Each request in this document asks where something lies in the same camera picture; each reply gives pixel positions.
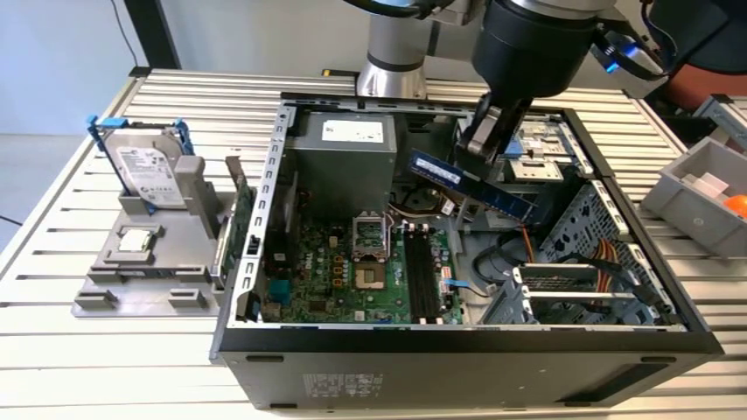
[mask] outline aluminum table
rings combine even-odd
[[[259,181],[282,91],[352,95],[351,78],[287,78],[153,70],[131,77],[105,116],[149,123],[183,117],[205,175],[231,189],[221,163],[239,155]],[[435,100],[475,102],[482,84],[431,81]],[[639,202],[659,168],[684,150],[642,101],[570,89],[539,106],[578,111],[624,192]],[[0,418],[747,417],[747,260],[714,258],[642,211],[668,264],[726,356],[612,409],[258,412],[224,367],[211,365],[213,318],[75,319],[71,302],[117,217],[119,183],[89,139],[0,255]]]

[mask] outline gray plastic bin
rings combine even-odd
[[[728,184],[715,199],[690,182],[706,173]],[[642,205],[719,256],[747,256],[747,220],[723,204],[747,194],[747,157],[707,138],[660,174]]]

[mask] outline power supply label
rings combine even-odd
[[[311,398],[376,397],[383,384],[383,374],[303,374],[306,394]]]
[[[143,200],[156,207],[184,206],[183,195],[164,153],[157,149],[143,147],[119,147],[116,153],[125,166],[125,175],[137,188]]]
[[[328,120],[322,126],[326,142],[384,143],[384,124],[379,121]]]

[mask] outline ram slot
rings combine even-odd
[[[434,323],[439,318],[439,297],[435,288],[434,259],[428,233],[416,229],[406,232],[407,288],[412,322]]]

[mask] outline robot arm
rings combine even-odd
[[[379,15],[371,20],[368,64],[359,77],[359,95],[415,98],[426,97],[422,64],[426,54],[438,52],[434,39],[439,34],[430,24],[439,24],[418,23],[404,17],[423,19],[430,12],[431,18],[442,21],[439,12],[462,8],[470,13],[454,23],[464,25],[484,5],[471,63],[490,92],[480,99],[460,146],[487,160],[508,147],[534,98],[567,90],[594,46],[598,60],[623,67],[635,77],[655,80],[667,76],[666,71],[642,66],[619,49],[620,41],[635,45],[640,37],[622,14],[614,13],[616,0],[344,1]],[[470,46],[460,45],[463,50]],[[644,45],[639,49],[642,55],[650,55]]]

